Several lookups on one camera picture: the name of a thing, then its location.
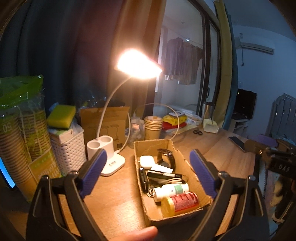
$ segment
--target sponge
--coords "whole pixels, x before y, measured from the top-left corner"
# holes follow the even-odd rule
[[[57,129],[69,129],[75,113],[75,106],[57,105],[47,118],[47,124]]]

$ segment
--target white pen holder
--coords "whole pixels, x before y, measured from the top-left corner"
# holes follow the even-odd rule
[[[111,176],[124,166],[125,158],[114,152],[113,138],[111,136],[100,136],[87,143],[88,160],[90,160],[98,149],[103,148],[107,152],[107,162],[101,175]]]

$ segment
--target phone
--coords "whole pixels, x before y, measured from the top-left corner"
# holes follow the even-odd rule
[[[243,152],[248,152],[244,149],[244,143],[237,137],[228,137],[234,144],[236,144]]]

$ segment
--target yellow package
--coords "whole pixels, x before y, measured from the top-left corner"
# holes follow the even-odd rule
[[[179,120],[180,120],[180,124],[182,124],[187,120],[187,116],[186,115],[179,116]],[[163,121],[170,123],[172,126],[178,125],[178,118],[171,115],[166,115],[165,117],[163,117]]]

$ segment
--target red cloth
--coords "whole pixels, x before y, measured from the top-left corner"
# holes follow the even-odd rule
[[[182,128],[182,127],[185,127],[187,124],[186,122],[180,124],[179,128]],[[163,122],[163,130],[166,131],[166,130],[170,130],[170,129],[177,129],[178,128],[178,125],[176,126],[172,126],[170,123],[167,123],[167,122]]]

